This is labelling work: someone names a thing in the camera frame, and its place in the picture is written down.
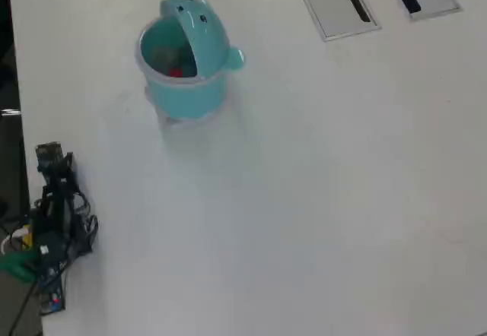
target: wire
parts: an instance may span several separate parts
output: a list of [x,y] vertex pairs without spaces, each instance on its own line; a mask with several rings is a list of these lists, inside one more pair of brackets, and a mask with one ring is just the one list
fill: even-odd
[[29,290],[27,291],[27,294],[24,297],[24,300],[22,301],[21,307],[17,312],[17,315],[15,316],[14,322],[12,323],[12,326],[10,327],[10,331],[8,332],[8,336],[13,336],[15,329],[18,326],[18,322],[21,320],[22,315],[24,314],[25,307],[29,303],[30,296],[32,296],[34,290],[36,289],[37,286],[37,281],[34,281],[32,285],[30,286]]
[[2,240],[2,244],[0,244],[0,252],[2,253],[2,255],[5,255],[5,244],[7,243],[7,241],[10,241],[10,244],[12,244],[12,239],[13,238],[21,238],[23,236],[26,236],[29,234],[29,229],[26,228],[26,227],[22,227],[22,228],[19,228],[18,230],[15,230],[11,235],[8,235],[7,237],[5,237],[3,240]]

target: blue cup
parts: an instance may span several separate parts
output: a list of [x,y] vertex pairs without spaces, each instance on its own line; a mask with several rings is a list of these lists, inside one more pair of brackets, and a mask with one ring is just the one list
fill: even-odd
[[151,98],[172,119],[201,119],[222,103],[226,74],[245,64],[205,0],[163,0],[141,33],[135,57]]

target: floor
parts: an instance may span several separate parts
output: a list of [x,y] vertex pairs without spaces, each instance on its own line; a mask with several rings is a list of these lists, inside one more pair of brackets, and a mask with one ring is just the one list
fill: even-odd
[[[14,51],[11,49],[3,62],[14,66]],[[18,87],[15,82],[0,88],[0,109],[18,108]],[[19,140],[22,127],[20,117],[7,117],[0,121],[0,197],[10,205],[8,215],[19,212],[20,206],[20,154]],[[14,317],[28,290],[9,274],[0,272],[0,336],[7,336]],[[32,298],[20,321],[15,336],[36,336],[41,332],[37,302]]]

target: table surface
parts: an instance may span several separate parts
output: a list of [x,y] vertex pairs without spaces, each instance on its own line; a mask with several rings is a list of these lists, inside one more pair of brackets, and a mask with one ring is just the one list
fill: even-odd
[[209,0],[248,58],[161,124],[134,44],[160,0],[11,0],[34,147],[100,218],[45,334],[474,336],[487,330],[487,0],[323,43],[302,0]]

